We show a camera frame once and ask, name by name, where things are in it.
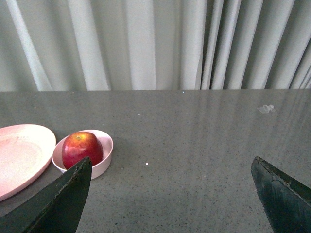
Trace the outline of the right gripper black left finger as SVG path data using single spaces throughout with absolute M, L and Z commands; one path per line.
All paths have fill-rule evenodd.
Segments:
M 0 219 L 2 233 L 74 233 L 88 197 L 88 157 Z

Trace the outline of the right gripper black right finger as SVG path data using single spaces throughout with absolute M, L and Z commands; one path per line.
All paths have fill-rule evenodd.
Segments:
M 260 157 L 251 174 L 257 195 L 275 233 L 311 231 L 311 189 Z

